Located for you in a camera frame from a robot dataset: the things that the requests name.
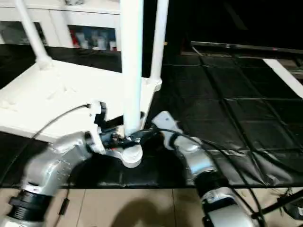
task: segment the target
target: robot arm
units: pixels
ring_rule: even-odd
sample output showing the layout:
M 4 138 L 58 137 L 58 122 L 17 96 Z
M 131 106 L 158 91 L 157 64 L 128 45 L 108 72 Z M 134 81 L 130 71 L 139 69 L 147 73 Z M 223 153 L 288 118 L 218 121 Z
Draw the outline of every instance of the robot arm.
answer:
M 162 129 L 182 133 L 171 115 L 164 111 L 153 119 Z M 133 146 L 143 144 L 159 130 L 150 128 L 133 133 L 129 137 L 118 135 L 114 128 L 98 133 L 102 146 L 96 146 L 96 135 L 78 132 L 58 139 L 46 151 L 36 156 L 27 165 L 22 180 L 21 191 L 10 200 L 12 209 L 0 221 L 0 227 L 42 227 L 44 216 L 52 197 L 67 181 L 73 168 L 92 156 L 92 152 L 117 157 L 125 163 L 123 152 Z M 164 146 L 176 150 L 193 178 L 205 213 L 206 227 L 253 227 L 252 219 L 241 207 L 228 188 L 228 180 L 220 174 L 210 157 L 193 141 L 176 136 L 172 132 L 164 134 Z
M 41 227 L 49 204 L 70 176 L 73 168 L 92 156 L 83 132 L 77 132 L 49 144 L 25 169 L 17 197 L 9 201 L 11 211 L 0 227 Z
M 182 133 L 171 115 L 163 111 L 152 121 L 158 128 Z M 254 227 L 250 216 L 228 188 L 228 180 L 217 171 L 210 157 L 197 143 L 171 132 L 163 132 L 164 146 L 176 150 L 187 166 L 201 199 L 205 227 Z

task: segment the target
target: black connector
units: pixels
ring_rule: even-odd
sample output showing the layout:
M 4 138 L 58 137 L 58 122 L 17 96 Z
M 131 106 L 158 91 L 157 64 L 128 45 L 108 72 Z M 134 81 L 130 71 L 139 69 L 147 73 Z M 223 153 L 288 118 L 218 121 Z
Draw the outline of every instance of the black connector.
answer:
M 52 196 L 22 190 L 17 197 L 10 198 L 12 209 L 8 216 L 23 221 L 42 222 L 51 200 Z

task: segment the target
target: white pole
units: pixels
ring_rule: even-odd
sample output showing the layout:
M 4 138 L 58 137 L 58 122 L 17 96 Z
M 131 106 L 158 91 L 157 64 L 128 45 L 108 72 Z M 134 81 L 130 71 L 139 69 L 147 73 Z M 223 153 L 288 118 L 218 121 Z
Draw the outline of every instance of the white pole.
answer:
M 36 62 L 40 68 L 44 68 L 51 62 L 51 58 L 47 55 L 39 34 L 36 30 L 34 23 L 32 22 L 27 8 L 23 0 L 15 0 L 16 8 L 21 16 L 22 25 L 25 29 L 29 42 L 36 55 Z
M 162 82 L 160 76 L 161 76 L 161 68 L 162 68 L 168 9 L 169 9 L 169 0 L 158 0 L 155 35 L 153 39 L 151 76 L 150 76 L 150 80 L 156 83 Z
M 143 0 L 121 0 L 125 136 L 140 129 Z

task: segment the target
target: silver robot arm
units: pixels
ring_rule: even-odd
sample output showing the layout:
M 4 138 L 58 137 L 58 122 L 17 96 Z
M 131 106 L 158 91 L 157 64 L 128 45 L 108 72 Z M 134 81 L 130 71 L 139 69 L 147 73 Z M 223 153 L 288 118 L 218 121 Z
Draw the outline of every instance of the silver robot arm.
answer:
M 160 129 L 182 133 L 167 111 L 158 114 L 152 121 Z M 163 131 L 164 146 L 176 150 L 188 168 L 205 213 L 205 227 L 254 227 L 255 224 L 238 202 L 228 180 L 220 174 L 210 157 L 197 143 L 172 132 Z
M 0 227 L 42 227 L 49 204 L 73 168 L 91 158 L 85 133 L 77 132 L 49 144 L 26 166 L 21 191 L 10 199 L 11 211 Z

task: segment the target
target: shelf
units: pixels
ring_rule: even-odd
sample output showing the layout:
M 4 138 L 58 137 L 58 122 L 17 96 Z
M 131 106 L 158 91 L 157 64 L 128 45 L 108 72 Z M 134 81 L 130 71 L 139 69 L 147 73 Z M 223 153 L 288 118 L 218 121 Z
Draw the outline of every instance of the shelf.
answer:
M 124 80 L 121 73 L 53 60 L 49 69 L 34 64 L 0 90 L 0 131 L 31 137 L 56 116 L 76 106 L 105 102 L 106 119 L 123 115 Z M 142 78 L 141 111 L 144 126 L 156 85 Z M 89 131 L 87 108 L 62 117 L 45 129 L 39 140 L 52 142 L 77 131 Z
M 64 0 L 25 0 L 29 9 L 49 9 L 120 15 L 119 0 L 85 0 L 77 6 L 67 6 Z M 12 0 L 0 0 L 0 7 L 15 7 Z

